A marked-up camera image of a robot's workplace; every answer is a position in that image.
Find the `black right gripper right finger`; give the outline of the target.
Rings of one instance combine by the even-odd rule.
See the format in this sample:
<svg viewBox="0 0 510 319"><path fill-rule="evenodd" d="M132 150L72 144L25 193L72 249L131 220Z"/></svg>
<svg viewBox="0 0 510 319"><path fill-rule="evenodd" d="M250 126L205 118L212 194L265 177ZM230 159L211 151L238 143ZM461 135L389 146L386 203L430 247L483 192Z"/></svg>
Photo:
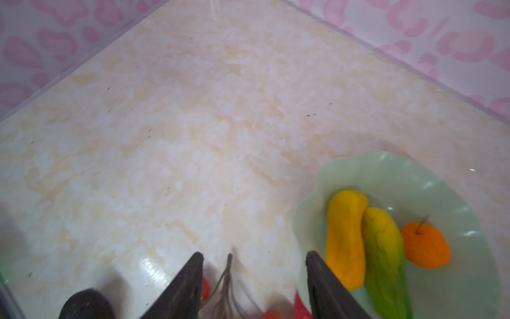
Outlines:
<svg viewBox="0 0 510 319"><path fill-rule="evenodd" d="M313 318L370 319L316 251L305 258Z"/></svg>

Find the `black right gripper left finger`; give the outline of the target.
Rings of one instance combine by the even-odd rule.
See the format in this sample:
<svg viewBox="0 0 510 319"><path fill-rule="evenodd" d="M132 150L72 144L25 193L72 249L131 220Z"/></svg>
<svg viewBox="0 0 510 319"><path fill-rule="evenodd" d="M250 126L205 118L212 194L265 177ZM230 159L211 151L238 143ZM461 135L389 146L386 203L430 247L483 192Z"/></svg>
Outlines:
<svg viewBox="0 0 510 319"><path fill-rule="evenodd" d="M204 257L194 253L141 319L197 319L201 303Z"/></svg>

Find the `red lychee bunch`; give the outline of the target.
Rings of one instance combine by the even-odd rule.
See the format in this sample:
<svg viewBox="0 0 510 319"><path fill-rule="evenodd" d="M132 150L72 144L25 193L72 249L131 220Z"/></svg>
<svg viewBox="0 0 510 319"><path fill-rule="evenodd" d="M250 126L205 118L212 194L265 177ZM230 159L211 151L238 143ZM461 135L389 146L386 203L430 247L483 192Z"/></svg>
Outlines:
<svg viewBox="0 0 510 319"><path fill-rule="evenodd" d="M229 253L216 285L209 289L209 297L200 301L199 318L289 318L285 312L275 308L256 310L254 314L244 311L234 293L233 262L234 255Z"/></svg>

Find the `yellow orange fake mango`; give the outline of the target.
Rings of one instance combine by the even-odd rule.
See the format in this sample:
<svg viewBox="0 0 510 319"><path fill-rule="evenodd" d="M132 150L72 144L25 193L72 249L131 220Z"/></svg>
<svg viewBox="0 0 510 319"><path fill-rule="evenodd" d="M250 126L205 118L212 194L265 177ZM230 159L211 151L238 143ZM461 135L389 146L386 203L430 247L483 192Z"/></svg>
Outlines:
<svg viewBox="0 0 510 319"><path fill-rule="evenodd" d="M361 223L367 207L366 196L354 190L335 194L328 206L325 262L349 291L358 289L365 281Z"/></svg>

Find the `yellow green fake fruit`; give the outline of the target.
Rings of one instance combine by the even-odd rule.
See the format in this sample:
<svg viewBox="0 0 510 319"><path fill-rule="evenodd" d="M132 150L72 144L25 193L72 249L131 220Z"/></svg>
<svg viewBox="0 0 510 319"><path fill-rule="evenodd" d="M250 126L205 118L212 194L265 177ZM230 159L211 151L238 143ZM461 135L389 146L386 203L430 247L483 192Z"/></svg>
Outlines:
<svg viewBox="0 0 510 319"><path fill-rule="evenodd" d="M397 224L384 210L369 207L362 233L366 255L365 288L383 318L413 318L406 284L406 254Z"/></svg>

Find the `dark fake avocado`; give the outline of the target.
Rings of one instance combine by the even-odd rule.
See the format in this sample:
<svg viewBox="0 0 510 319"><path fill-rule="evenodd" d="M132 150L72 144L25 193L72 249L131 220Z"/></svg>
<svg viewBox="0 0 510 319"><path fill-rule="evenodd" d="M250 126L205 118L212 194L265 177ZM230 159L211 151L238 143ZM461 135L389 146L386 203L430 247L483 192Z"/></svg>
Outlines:
<svg viewBox="0 0 510 319"><path fill-rule="evenodd" d="M115 319L113 307L99 291L89 288L72 295L58 319Z"/></svg>

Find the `small fake orange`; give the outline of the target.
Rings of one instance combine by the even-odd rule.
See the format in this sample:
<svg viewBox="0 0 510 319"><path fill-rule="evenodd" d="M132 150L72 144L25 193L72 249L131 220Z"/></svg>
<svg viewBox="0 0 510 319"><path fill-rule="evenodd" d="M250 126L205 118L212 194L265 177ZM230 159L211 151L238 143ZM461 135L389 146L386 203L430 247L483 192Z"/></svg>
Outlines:
<svg viewBox="0 0 510 319"><path fill-rule="evenodd" d="M419 223L409 223L401 229L406 258L415 265L435 269L447 265L452 253L447 240L437 228L428 225L427 215Z"/></svg>

